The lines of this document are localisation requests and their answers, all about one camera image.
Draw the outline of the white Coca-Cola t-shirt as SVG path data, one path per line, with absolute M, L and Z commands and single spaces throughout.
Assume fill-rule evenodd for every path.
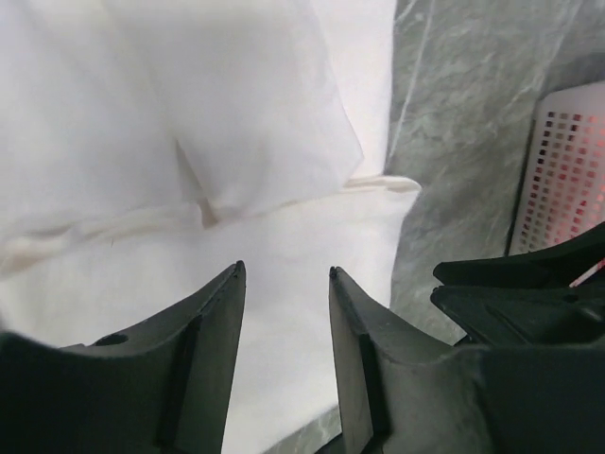
M 240 261 L 222 451 L 332 410 L 329 270 L 387 301 L 421 190 L 384 172 L 395 9 L 3 2 L 2 328 L 97 341 Z

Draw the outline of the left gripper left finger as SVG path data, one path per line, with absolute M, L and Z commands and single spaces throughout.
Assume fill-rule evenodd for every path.
M 237 262 L 91 345 L 1 335 L 5 453 L 217 453 L 244 314 Z

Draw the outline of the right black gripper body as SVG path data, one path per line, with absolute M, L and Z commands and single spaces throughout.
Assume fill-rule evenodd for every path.
M 557 246 L 491 259 L 442 262 L 431 303 L 470 342 L 591 343 L 604 338 L 604 229 Z

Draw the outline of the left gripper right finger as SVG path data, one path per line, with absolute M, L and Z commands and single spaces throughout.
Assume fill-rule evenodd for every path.
M 604 343 L 453 347 L 330 271 L 347 453 L 600 453 Z

